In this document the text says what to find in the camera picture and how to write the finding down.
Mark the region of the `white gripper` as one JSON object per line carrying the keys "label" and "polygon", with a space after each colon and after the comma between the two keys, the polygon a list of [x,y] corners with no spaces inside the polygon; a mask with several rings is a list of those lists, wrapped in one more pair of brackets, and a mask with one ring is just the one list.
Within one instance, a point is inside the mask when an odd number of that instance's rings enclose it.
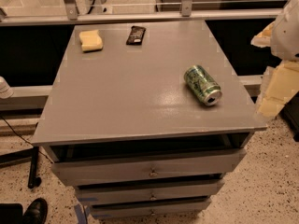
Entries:
{"label": "white gripper", "polygon": [[282,61],[276,68],[268,66],[263,73],[257,113],[273,119],[299,92],[299,0],[290,0],[250,42],[258,48],[271,47],[274,56]]}

